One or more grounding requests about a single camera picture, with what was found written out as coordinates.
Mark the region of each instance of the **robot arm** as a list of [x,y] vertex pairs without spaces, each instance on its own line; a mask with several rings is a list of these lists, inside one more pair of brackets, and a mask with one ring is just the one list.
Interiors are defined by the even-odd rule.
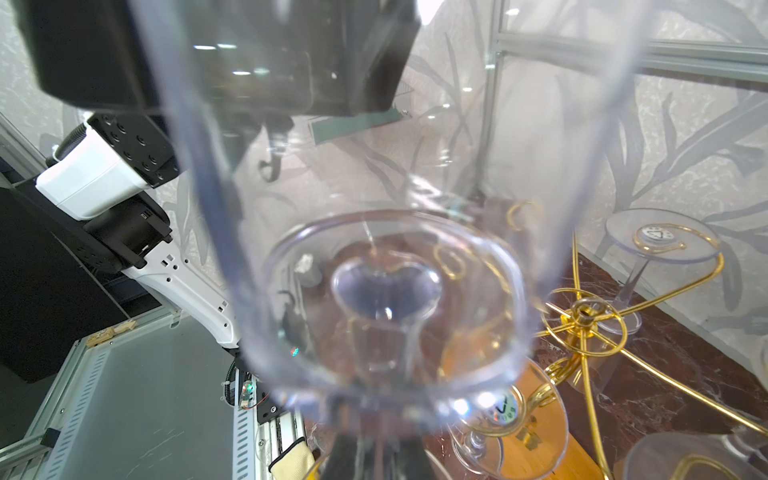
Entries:
[[234,309],[224,295],[185,259],[176,242],[159,243],[144,257],[143,268],[131,266],[123,273],[165,295],[208,329],[225,349],[237,348],[240,335]]
[[228,300],[184,258],[166,213],[143,192],[178,175],[162,128],[139,115],[95,115],[73,133],[57,163],[15,186],[17,200],[84,263],[155,289],[236,349]]

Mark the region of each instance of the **gold wire wine glass holder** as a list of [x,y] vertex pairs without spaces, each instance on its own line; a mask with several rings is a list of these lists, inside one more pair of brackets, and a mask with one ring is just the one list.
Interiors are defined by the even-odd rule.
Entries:
[[[698,234],[698,236],[704,238],[707,241],[710,241],[714,247],[717,247],[716,240],[710,239],[701,234]],[[552,382],[555,385],[559,385],[565,382],[576,374],[581,374],[584,386],[584,399],[587,405],[587,414],[589,417],[589,425],[592,434],[592,442],[594,443],[594,450],[597,456],[598,466],[600,467],[603,477],[606,480],[612,480],[613,475],[605,457],[602,435],[600,433],[600,426],[598,425],[597,413],[594,407],[594,396],[592,394],[592,384],[590,381],[589,371],[589,359],[593,357],[607,357],[621,354],[628,358],[635,365],[641,367],[646,372],[664,381],[670,386],[685,392],[687,395],[730,417],[732,420],[735,420],[751,429],[754,429],[762,435],[768,436],[768,429],[762,425],[755,423],[745,416],[739,414],[738,412],[732,410],[731,408],[702,395],[696,390],[685,386],[683,383],[678,382],[677,380],[671,378],[669,375],[666,375],[660,370],[654,368],[649,363],[645,362],[640,357],[625,348],[627,343],[627,326],[623,320],[625,316],[646,309],[649,306],[662,303],[674,296],[680,295],[681,293],[687,292],[688,290],[696,288],[697,286],[712,280],[714,277],[719,275],[720,272],[723,271],[724,263],[723,254],[720,253],[717,256],[717,262],[712,272],[702,276],[700,279],[688,283],[687,285],[677,288],[669,293],[660,295],[654,299],[646,300],[644,302],[638,303],[637,305],[629,306],[628,308],[622,310],[617,310],[606,300],[603,300],[594,293],[581,289],[581,281],[579,278],[578,269],[578,243],[576,235],[573,236],[572,266],[574,274],[574,286],[572,288],[556,289],[553,290],[552,293],[569,293],[574,295],[576,300],[567,309],[561,308],[552,302],[545,302],[544,306],[541,308],[541,320],[545,329],[541,332],[538,332],[536,336],[551,337],[556,343],[561,345],[570,353],[570,356],[557,360],[545,369],[545,372],[550,376]],[[599,332],[598,324],[606,320],[612,320],[618,323],[620,326],[621,339],[618,342],[607,338]],[[559,325],[552,326],[552,322],[558,322]],[[588,345],[594,344],[594,341],[589,343],[589,339],[600,340],[604,348],[590,350]],[[683,462],[681,462],[681,464],[678,465],[678,468],[676,468],[672,474],[671,478],[679,479],[685,477],[687,472],[690,470],[690,465],[688,465],[690,464],[690,459],[684,458],[684,461],[686,462],[686,465],[682,465]]]

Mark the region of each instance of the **leaf pattern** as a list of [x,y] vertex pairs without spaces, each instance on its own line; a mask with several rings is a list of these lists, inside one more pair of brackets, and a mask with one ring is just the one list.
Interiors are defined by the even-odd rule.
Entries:
[[[614,212],[617,212],[626,210],[632,203],[632,192],[640,176],[645,153],[645,137],[634,91],[618,121],[609,128],[605,156],[616,186]],[[621,145],[619,129],[624,130],[624,147]]]
[[654,169],[653,176],[634,196],[636,200],[651,189],[677,177],[689,168],[731,147],[748,134],[768,124],[768,94],[753,92],[744,102],[715,118],[692,134]]
[[670,0],[664,9],[716,31],[727,40],[762,44],[765,38],[738,7],[727,0]]
[[726,309],[729,312],[733,312],[739,306],[743,291],[741,263],[739,263],[739,257],[733,252],[733,248],[727,242],[720,242],[720,252],[725,259],[722,273],[723,298],[725,299]]
[[730,228],[710,225],[712,230],[722,237],[731,237],[741,240],[758,253],[768,255],[768,235],[762,235],[768,230],[768,226],[752,230],[731,230]]
[[363,142],[359,138],[351,137],[349,141],[351,141],[352,143],[360,147],[370,160],[374,160],[381,164],[386,165],[387,167],[391,168],[392,170],[394,170],[395,172],[397,172],[403,177],[407,176],[406,169],[403,168],[400,164],[395,162],[393,159],[387,157],[386,155],[382,155],[379,152],[373,150],[371,147],[369,147],[365,142]]
[[709,331],[739,329],[747,335],[768,334],[768,306],[758,306],[739,316],[714,316],[705,325]]
[[726,148],[724,153],[719,152],[717,156],[732,161],[742,177],[749,177],[765,165],[763,149],[757,147],[733,144]]
[[400,196],[397,188],[395,188],[395,184],[392,183],[392,180],[389,179],[387,174],[385,174],[382,169],[377,167],[370,159],[366,158],[366,166],[369,170],[373,172],[374,175],[376,175],[379,178],[379,181],[381,181],[382,185],[384,186],[384,190],[386,190],[387,195],[389,195],[389,198],[392,199],[394,202],[399,202],[402,197]]
[[483,32],[480,26],[480,11],[478,8],[477,0],[467,0],[469,9],[472,10],[472,21],[475,24],[474,31],[472,32],[475,37],[475,47],[478,49],[478,58],[485,56],[485,42],[483,41]]
[[670,106],[672,104],[672,92],[670,92],[661,104],[661,119],[664,123],[664,141],[667,144],[667,158],[671,158],[677,151],[677,128],[670,115]]
[[733,220],[736,218],[742,218],[747,217],[749,215],[758,214],[760,212],[764,212],[768,210],[768,200],[764,202],[759,202],[758,204],[754,204],[747,208],[742,208],[739,210],[733,210],[730,212],[722,212],[720,214],[711,214],[704,218],[704,222],[722,222],[724,220]]

